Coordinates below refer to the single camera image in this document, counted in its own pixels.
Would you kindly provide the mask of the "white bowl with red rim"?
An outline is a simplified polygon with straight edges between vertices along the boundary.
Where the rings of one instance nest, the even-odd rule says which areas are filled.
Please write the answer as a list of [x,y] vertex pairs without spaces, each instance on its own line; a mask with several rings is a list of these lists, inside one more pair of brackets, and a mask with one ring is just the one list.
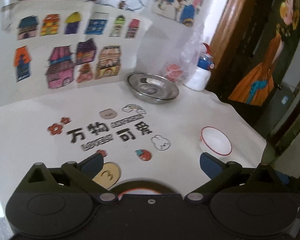
[[199,136],[199,146],[203,152],[221,159],[232,153],[232,144],[228,137],[219,129],[203,127]]

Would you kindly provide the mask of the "white bowl with strawberry print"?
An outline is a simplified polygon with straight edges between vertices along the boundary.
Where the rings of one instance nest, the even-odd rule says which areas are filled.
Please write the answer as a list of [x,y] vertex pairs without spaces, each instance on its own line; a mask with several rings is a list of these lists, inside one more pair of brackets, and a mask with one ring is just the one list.
[[161,194],[161,192],[155,191],[153,189],[147,189],[147,188],[133,188],[133,189],[125,190],[122,193],[118,194],[118,198],[121,199],[125,194],[151,195],[151,194]]

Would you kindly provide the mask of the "steel plate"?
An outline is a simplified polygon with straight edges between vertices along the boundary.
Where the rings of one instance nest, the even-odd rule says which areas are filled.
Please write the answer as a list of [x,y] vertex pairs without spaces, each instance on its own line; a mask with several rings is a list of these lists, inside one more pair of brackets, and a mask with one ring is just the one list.
[[139,100],[151,104],[165,104],[179,95],[179,88],[170,80],[149,73],[130,73],[126,83],[129,91]]

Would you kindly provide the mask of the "grey appliance with label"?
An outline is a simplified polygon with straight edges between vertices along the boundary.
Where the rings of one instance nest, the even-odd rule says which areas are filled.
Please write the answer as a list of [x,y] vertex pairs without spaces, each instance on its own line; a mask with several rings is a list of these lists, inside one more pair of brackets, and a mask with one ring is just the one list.
[[282,119],[294,98],[294,93],[287,83],[283,82],[281,85],[276,86],[275,93],[254,125],[255,131],[263,138],[267,138]]

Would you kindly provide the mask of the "white blue water bottle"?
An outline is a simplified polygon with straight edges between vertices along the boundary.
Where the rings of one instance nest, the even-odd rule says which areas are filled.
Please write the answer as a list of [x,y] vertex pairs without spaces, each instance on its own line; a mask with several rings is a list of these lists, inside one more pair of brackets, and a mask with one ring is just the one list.
[[184,85],[194,91],[203,91],[211,77],[211,70],[215,67],[210,46],[202,43],[198,54],[197,63],[192,67]]

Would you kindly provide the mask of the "girl in orange dress painting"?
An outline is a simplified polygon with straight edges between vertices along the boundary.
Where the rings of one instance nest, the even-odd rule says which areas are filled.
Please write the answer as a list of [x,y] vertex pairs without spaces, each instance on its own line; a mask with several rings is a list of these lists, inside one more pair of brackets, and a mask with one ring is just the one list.
[[275,0],[249,72],[228,100],[262,106],[288,68],[300,40],[300,0]]

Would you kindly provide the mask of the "clear plastic bag with candy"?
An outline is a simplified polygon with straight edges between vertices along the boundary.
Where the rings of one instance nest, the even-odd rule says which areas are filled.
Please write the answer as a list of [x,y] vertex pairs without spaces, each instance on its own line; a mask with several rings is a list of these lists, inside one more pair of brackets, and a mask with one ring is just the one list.
[[196,25],[184,45],[168,54],[168,59],[159,71],[160,76],[175,84],[181,84],[189,77],[199,59],[204,28],[203,23]]

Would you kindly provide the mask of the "coloured houses drawing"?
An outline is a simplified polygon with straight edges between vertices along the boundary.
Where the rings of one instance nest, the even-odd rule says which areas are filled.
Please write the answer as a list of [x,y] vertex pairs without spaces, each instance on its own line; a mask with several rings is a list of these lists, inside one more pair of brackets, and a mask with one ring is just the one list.
[[27,0],[5,12],[16,82],[41,92],[122,81],[151,25],[134,12],[88,2]]

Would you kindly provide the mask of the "brown wooden door frame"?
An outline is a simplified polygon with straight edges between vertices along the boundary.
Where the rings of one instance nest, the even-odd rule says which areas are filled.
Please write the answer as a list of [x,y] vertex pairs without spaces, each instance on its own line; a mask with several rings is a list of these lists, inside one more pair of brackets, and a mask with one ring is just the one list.
[[253,34],[261,35],[273,0],[228,0],[210,50],[215,60],[206,90],[219,94],[229,80],[227,72],[240,44]]

